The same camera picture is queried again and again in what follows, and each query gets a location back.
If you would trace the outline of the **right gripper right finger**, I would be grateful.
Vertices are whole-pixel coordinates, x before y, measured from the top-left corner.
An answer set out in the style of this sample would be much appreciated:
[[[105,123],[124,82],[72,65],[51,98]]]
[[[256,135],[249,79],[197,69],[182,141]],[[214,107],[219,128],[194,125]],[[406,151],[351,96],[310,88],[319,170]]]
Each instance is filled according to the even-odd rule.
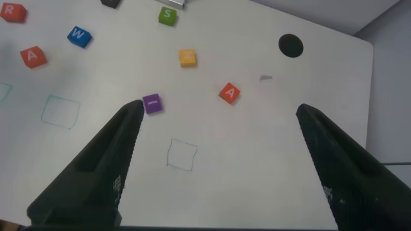
[[[296,116],[339,230],[410,230],[410,188],[320,110]]]

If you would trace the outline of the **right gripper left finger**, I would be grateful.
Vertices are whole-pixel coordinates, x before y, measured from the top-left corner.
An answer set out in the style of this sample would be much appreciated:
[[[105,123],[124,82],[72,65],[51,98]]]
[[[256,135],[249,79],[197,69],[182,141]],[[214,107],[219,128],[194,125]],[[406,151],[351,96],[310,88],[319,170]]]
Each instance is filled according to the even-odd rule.
[[[32,225],[118,226],[118,206],[144,117],[122,106],[27,209]]]

